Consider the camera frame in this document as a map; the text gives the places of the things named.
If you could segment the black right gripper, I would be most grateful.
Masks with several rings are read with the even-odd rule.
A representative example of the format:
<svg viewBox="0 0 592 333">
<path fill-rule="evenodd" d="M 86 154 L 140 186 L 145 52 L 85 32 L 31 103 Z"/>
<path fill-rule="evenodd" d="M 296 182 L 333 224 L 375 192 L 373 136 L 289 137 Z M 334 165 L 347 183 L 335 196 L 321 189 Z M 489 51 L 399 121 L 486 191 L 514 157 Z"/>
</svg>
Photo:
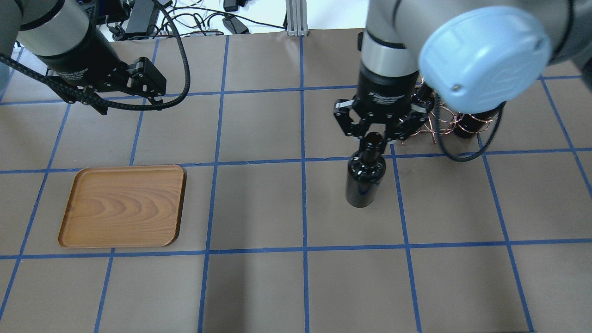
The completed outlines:
<svg viewBox="0 0 592 333">
<path fill-rule="evenodd" d="M 345 136 L 363 138 L 372 124 L 386 125 L 386 141 L 405 141 L 429 119 L 433 101 L 413 102 L 419 72 L 389 77 L 376 74 L 365 65 L 359 68 L 354 99 L 334 101 L 333 116 Z M 355 112 L 355 122 L 350 112 Z"/>
</svg>

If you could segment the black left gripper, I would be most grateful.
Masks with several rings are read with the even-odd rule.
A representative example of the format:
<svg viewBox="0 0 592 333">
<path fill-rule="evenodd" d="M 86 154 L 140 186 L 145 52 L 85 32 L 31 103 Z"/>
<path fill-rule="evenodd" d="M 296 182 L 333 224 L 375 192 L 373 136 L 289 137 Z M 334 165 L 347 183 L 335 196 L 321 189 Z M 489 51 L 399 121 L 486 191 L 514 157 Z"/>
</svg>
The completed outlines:
<svg viewBox="0 0 592 333">
<path fill-rule="evenodd" d="M 34 34 L 30 51 L 52 72 L 40 81 L 66 103 L 87 105 L 106 116 L 108 107 L 97 93 L 117 91 L 146 99 L 166 94 L 167 79 L 150 59 L 139 57 L 127 65 L 97 28 L 78 30 L 70 39 L 58 36 L 51 41 L 52 36 Z"/>
</svg>

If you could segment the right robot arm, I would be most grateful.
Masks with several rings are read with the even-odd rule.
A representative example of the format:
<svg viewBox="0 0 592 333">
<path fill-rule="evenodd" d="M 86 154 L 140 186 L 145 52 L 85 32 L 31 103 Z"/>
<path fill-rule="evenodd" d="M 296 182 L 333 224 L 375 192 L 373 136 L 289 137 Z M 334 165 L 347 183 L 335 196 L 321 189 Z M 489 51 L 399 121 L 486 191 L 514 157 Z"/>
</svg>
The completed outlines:
<svg viewBox="0 0 592 333">
<path fill-rule="evenodd" d="M 589 0 L 371 0 L 358 40 L 353 99 L 334 116 L 346 136 L 373 124 L 404 140 L 425 123 L 413 110 L 421 77 L 457 112 L 480 114 L 519 96 L 547 67 L 573 61 L 591 84 Z"/>
</svg>

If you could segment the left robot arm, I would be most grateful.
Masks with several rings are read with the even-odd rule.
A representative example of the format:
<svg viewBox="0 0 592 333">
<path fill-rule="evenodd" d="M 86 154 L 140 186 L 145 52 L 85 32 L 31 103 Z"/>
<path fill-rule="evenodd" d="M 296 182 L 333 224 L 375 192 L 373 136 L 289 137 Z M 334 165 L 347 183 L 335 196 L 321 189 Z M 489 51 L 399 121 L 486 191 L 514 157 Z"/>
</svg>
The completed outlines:
<svg viewBox="0 0 592 333">
<path fill-rule="evenodd" d="M 146 57 L 127 64 L 75 0 L 1 2 L 1 74 L 13 42 L 42 63 L 42 83 L 68 104 L 90 105 L 106 115 L 101 93 L 121 92 L 147 99 L 161 110 L 167 81 Z"/>
</svg>

